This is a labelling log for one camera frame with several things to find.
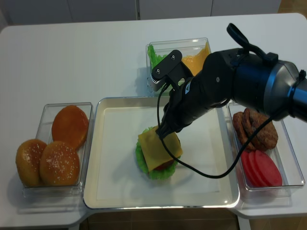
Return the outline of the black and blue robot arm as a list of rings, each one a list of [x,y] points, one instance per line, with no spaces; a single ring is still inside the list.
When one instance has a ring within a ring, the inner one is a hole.
[[[161,138],[230,100],[276,121],[286,116],[307,119],[305,71],[287,61],[267,63],[243,49],[209,54],[197,75],[182,62],[181,52],[173,50],[154,67],[152,78],[172,86],[157,130]]]

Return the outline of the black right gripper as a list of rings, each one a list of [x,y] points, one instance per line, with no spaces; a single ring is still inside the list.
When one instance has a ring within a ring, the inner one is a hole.
[[[197,76],[173,90],[156,134],[164,139],[189,126],[213,108],[223,106],[232,97],[232,83],[233,77]]]

